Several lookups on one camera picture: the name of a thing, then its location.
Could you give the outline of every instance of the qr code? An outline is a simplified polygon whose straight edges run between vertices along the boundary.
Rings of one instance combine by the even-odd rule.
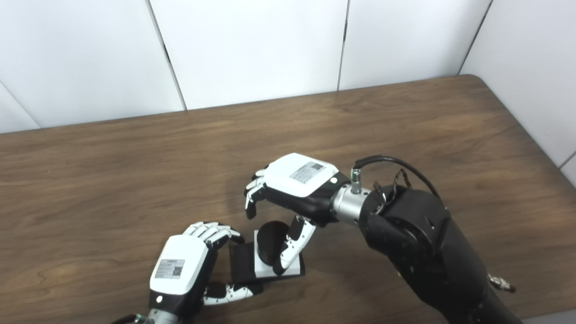
[[[174,272],[172,272],[173,276],[179,276],[182,274],[182,268],[183,266],[175,266],[174,267]]]

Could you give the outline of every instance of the white block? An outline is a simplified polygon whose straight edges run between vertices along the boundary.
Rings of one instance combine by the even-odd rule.
[[[258,257],[258,240],[256,239],[256,235],[258,234],[258,230],[254,231],[254,273],[256,274],[256,278],[266,278],[266,277],[278,277],[271,266],[267,265],[266,263],[262,262],[262,260]],[[300,274],[300,258],[296,258],[294,262],[286,269],[286,271],[281,275],[282,276],[297,276]]]

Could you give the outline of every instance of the cable connector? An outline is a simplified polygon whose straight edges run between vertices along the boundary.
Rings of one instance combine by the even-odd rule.
[[[360,177],[360,169],[352,168],[350,171],[350,178],[352,180],[352,189],[350,191],[355,195],[362,193],[362,179]]]
[[[136,318],[134,319],[134,323],[137,324],[154,324],[154,322],[152,321],[148,321],[148,317],[144,316],[144,315],[140,315],[140,314],[136,314]]]

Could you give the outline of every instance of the white wall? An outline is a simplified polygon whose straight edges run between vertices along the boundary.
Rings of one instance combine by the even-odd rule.
[[[490,0],[350,0],[340,89],[458,74]]]
[[[0,81],[0,133],[37,128],[38,124]]]
[[[0,81],[41,127],[183,109],[143,0],[0,1]]]
[[[575,13],[573,0],[494,0],[462,69],[558,166],[576,151]]]
[[[336,91],[347,0],[152,0],[188,109]]]

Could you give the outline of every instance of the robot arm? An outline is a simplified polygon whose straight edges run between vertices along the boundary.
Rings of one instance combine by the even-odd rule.
[[[362,188],[361,168],[380,161],[412,171],[431,193],[412,189],[403,170],[392,185],[375,183],[374,190]],[[400,174],[406,186],[397,184]],[[348,179],[332,164],[292,153],[258,171],[245,195],[249,219],[256,215],[256,202],[264,199],[295,211],[298,215],[290,227],[294,232],[337,221],[358,227],[368,246],[386,255],[418,297],[440,311],[450,324],[521,323],[490,284],[500,290],[513,291],[513,287],[487,273],[434,186],[404,161],[367,157],[355,163]],[[297,255],[310,234],[312,231],[302,240],[288,235],[284,253],[294,251]],[[282,268],[294,258],[285,258]]]

